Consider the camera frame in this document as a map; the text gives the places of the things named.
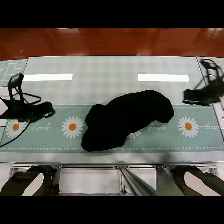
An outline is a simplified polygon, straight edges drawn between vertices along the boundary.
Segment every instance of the wooden surface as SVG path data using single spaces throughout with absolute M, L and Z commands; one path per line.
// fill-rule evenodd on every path
M 224 28 L 0 28 L 0 60 L 57 55 L 224 57 Z

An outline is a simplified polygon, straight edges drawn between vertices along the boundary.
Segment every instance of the white flower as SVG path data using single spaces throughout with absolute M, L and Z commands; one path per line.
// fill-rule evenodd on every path
M 177 127 L 179 127 L 179 131 L 182 131 L 182 135 L 185 135 L 185 137 L 188 138 L 194 138 L 194 136 L 197 136 L 197 134 L 199 133 L 199 127 L 194 118 L 186 116 L 182 117 L 181 119 L 179 119 Z
M 26 122 L 18 122 L 17 120 L 11 120 L 6 125 L 6 135 L 8 138 L 17 137 L 26 127 Z
M 136 131 L 135 133 L 131 133 L 128 137 L 129 137 L 129 138 L 136 138 L 136 137 L 138 137 L 140 134 L 141 134 L 140 131 Z
M 63 135 L 66 135 L 66 138 L 70 137 L 70 139 L 75 138 L 75 136 L 79 136 L 83 129 L 83 122 L 78 117 L 69 117 L 63 122 L 62 131 Z

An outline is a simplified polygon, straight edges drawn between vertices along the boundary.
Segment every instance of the table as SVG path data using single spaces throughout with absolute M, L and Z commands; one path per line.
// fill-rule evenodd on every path
M 24 75 L 72 73 L 71 81 L 23 82 L 22 89 L 40 95 L 57 107 L 107 103 L 127 92 L 154 89 L 182 107 L 183 91 L 194 88 L 202 78 L 195 57 L 160 56 L 63 56 L 31 57 Z M 138 82 L 139 73 L 188 75 L 189 82 Z M 6 84 L 10 76 L 4 76 Z M 64 153 L 64 152 L 15 152 L 14 148 L 0 152 L 4 162 L 56 162 L 56 163 L 182 163 L 223 161 L 224 152 L 151 152 L 151 153 Z

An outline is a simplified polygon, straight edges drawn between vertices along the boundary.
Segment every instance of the cable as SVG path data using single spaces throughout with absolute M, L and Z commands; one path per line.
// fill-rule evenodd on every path
M 26 126 L 26 127 L 21 131 L 21 133 L 20 133 L 19 135 L 17 135 L 14 139 L 12 139 L 12 140 L 10 140 L 10 141 L 8 141 L 8 142 L 6 142 L 6 143 L 0 145 L 0 148 L 2 148 L 2 147 L 4 147 L 4 146 L 8 145 L 9 143 L 11 143 L 11 142 L 15 141 L 17 138 L 19 138 L 19 137 L 26 131 L 26 129 L 30 126 L 30 123 L 31 123 L 31 121 L 28 122 L 27 126 Z

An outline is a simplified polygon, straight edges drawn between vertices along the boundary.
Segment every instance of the black fabric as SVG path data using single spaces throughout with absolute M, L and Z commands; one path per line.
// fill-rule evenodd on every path
M 82 138 L 82 148 L 101 151 L 121 147 L 130 133 L 155 120 L 167 123 L 173 116 L 169 99 L 153 90 L 125 94 L 105 106 L 96 104 L 85 119 L 88 129 Z

